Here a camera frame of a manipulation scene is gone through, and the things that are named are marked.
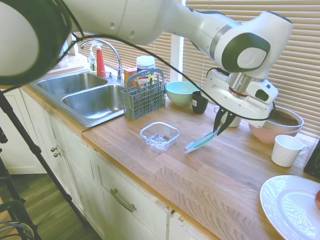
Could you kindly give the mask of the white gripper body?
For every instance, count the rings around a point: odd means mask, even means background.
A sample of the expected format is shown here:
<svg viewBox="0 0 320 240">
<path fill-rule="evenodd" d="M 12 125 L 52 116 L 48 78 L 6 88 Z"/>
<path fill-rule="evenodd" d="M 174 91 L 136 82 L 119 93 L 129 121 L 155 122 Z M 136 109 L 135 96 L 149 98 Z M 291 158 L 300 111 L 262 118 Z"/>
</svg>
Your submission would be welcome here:
<svg viewBox="0 0 320 240">
<path fill-rule="evenodd" d="M 264 122 L 274 114 L 274 86 L 267 80 L 211 69 L 202 86 L 203 97 L 246 120 Z"/>
</svg>

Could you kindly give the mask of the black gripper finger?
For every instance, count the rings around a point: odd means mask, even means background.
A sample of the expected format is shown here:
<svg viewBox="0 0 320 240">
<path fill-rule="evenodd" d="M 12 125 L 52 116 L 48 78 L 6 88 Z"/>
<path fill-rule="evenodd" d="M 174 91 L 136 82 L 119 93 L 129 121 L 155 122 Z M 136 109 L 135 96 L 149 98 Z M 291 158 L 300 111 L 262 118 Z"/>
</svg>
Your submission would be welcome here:
<svg viewBox="0 0 320 240">
<path fill-rule="evenodd" d="M 215 120 L 213 125 L 213 131 L 215 132 L 221 124 L 221 119 L 225 114 L 225 109 L 223 107 L 216 106 L 214 108 L 214 112 L 216 113 L 216 115 L 215 115 Z"/>
<path fill-rule="evenodd" d="M 219 136 L 225 129 L 227 129 L 230 124 L 234 121 L 235 114 L 234 113 L 228 113 L 225 122 L 222 124 L 222 126 L 219 128 L 217 135 Z"/>
</svg>

